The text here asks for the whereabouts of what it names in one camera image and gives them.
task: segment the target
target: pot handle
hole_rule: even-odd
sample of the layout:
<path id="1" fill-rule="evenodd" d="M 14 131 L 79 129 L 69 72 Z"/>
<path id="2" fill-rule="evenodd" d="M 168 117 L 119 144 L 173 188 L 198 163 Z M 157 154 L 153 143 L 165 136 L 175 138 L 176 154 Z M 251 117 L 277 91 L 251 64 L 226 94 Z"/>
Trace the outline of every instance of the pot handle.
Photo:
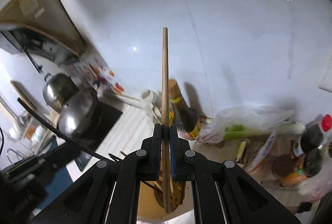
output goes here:
<path id="1" fill-rule="evenodd" d="M 46 76 L 44 77 L 44 81 L 45 81 L 46 83 L 47 83 L 47 80 L 46 80 L 46 79 L 47 79 L 47 77 L 49 77 L 49 76 L 53 77 L 53 76 L 51 75 L 51 73 L 47 73 Z"/>

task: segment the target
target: metal pot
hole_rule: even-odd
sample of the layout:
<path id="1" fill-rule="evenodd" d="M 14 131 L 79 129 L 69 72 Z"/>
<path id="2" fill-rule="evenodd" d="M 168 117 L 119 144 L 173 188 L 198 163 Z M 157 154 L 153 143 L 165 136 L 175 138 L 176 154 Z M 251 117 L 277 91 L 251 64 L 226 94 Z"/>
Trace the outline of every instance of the metal pot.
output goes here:
<path id="1" fill-rule="evenodd" d="M 47 73 L 44 81 L 46 82 L 43 89 L 44 100 L 58 113 L 61 112 L 62 105 L 79 91 L 72 79 L 63 73 L 55 76 Z"/>
<path id="2" fill-rule="evenodd" d="M 64 103 L 58 129 L 66 136 L 79 138 L 93 132 L 100 124 L 102 110 L 96 90 L 81 90 Z"/>

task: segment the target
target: red lid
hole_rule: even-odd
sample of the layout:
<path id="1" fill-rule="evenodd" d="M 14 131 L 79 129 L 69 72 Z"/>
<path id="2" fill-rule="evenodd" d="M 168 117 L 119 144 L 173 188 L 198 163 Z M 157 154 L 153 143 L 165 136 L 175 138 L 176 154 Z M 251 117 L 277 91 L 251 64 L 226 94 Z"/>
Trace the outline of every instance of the red lid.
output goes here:
<path id="1" fill-rule="evenodd" d="M 332 117 L 331 115 L 327 114 L 322 119 L 322 130 L 324 132 L 327 132 L 331 129 L 331 127 L 332 127 Z"/>

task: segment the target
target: stove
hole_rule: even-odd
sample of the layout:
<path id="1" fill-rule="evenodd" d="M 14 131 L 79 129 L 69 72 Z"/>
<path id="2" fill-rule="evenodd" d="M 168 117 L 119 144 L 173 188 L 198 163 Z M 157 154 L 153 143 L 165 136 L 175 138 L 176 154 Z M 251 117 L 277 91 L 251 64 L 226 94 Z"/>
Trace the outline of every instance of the stove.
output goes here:
<path id="1" fill-rule="evenodd" d="M 102 143 L 102 141 L 105 139 L 107 134 L 122 115 L 121 111 L 110 105 L 107 105 L 101 101 L 99 104 L 103 110 L 103 115 L 98 128 L 92 134 L 89 134 L 89 146 L 87 146 L 92 151 L 97 150 L 99 145 Z M 83 171 L 90 159 L 91 155 L 81 151 L 81 154 L 75 159 L 75 162 L 80 171 Z"/>

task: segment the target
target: range hood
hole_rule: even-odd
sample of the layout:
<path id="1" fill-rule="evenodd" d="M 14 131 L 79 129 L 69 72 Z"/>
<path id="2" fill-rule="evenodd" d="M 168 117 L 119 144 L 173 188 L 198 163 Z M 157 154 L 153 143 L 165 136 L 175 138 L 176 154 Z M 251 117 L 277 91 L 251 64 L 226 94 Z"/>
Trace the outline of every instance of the range hood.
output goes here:
<path id="1" fill-rule="evenodd" d="M 42 67 L 31 54 L 57 65 L 79 59 L 85 43 L 60 0 L 12 0 L 0 11 L 0 33 L 9 41 L 0 48 L 11 54 L 26 53 L 35 68 Z"/>

